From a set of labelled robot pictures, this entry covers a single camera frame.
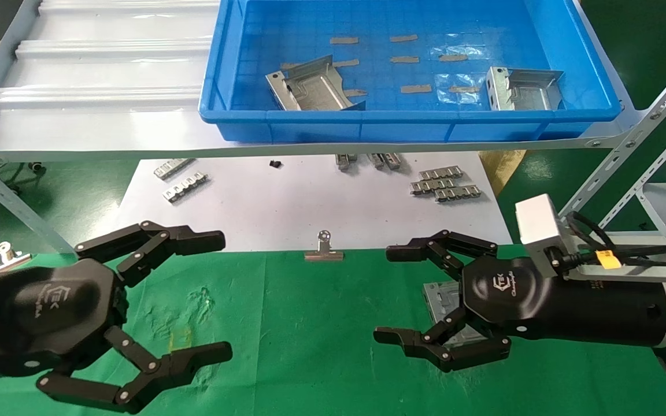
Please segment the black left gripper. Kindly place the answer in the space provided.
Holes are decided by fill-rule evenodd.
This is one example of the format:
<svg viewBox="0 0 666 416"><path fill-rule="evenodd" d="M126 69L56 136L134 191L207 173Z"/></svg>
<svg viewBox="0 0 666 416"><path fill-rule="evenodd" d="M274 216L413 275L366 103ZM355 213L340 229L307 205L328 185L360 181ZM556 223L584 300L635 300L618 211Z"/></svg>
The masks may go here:
<svg viewBox="0 0 666 416"><path fill-rule="evenodd" d="M124 287L140 284L173 255L219 252L220 230L144 221L78 243L71 266L0 272L0 377L40 377L38 389L61 403L137 414L163 391L191 384L198 369L230 361L226 341L156 358L121 328L129 306ZM116 272L104 265L125 257ZM138 369L127 384L72 377L110 348Z"/></svg>

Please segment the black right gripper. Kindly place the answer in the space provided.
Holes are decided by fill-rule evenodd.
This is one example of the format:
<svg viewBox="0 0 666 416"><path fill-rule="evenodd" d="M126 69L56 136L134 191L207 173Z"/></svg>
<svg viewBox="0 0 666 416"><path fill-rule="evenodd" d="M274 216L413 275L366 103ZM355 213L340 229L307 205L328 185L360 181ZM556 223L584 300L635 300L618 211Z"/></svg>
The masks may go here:
<svg viewBox="0 0 666 416"><path fill-rule="evenodd" d="M442 230L386 247L389 262L431 261L462 281L458 306L426 332L378 326L373 339L398 345L405 357L453 372L510 355L507 335L655 347L666 335L666 290L661 283L574 281L542 277L531 258L497 259L488 240ZM445 342L478 316L484 339L447 348Z"/></svg>

